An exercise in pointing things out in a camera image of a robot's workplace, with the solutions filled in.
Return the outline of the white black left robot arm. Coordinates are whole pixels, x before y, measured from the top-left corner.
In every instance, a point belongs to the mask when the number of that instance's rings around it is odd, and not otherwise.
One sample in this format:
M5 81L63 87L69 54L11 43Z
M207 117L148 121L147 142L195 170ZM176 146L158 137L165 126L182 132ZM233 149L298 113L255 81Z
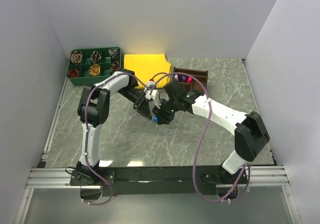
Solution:
M149 102L137 90L139 81L133 71L120 68L102 82L82 90L77 109L82 125L82 150L75 169L88 185L100 179L99 142L102 125L109 116L111 97L119 93L133 103L136 112L149 120L152 118Z

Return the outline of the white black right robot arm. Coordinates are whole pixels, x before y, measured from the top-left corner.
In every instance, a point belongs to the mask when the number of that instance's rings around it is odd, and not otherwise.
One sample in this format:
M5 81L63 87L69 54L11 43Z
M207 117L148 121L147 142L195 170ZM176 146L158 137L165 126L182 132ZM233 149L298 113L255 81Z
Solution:
M237 177L237 171L244 164L255 160L257 155L270 141L269 133L258 112L240 112L222 105L196 89L186 91L181 83L173 80L164 87L168 99L161 99L158 91L147 92L153 99L152 110L157 123L170 124L178 111L208 118L225 128L234 136L234 150L223 161L219 171L220 180L231 183Z

